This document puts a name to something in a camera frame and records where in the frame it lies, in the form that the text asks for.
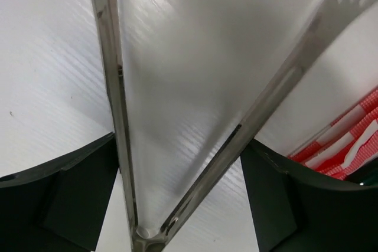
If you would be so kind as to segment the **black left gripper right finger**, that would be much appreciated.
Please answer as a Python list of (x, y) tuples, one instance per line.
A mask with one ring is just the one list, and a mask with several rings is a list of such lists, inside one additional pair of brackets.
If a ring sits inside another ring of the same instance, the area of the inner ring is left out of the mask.
[(260, 251), (376, 251), (377, 187), (341, 181), (253, 140), (240, 156)]

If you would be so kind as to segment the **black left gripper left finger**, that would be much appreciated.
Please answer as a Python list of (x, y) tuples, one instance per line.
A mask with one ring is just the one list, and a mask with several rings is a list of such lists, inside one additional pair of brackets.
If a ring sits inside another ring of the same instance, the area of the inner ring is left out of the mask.
[(1, 251), (95, 251), (118, 172), (115, 137), (1, 178)]

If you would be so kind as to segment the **metal tongs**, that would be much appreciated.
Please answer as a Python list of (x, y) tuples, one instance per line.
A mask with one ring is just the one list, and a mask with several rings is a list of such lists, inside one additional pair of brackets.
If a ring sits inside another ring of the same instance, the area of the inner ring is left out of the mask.
[(377, 0), (92, 0), (133, 251), (162, 251), (257, 138), (326, 131)]

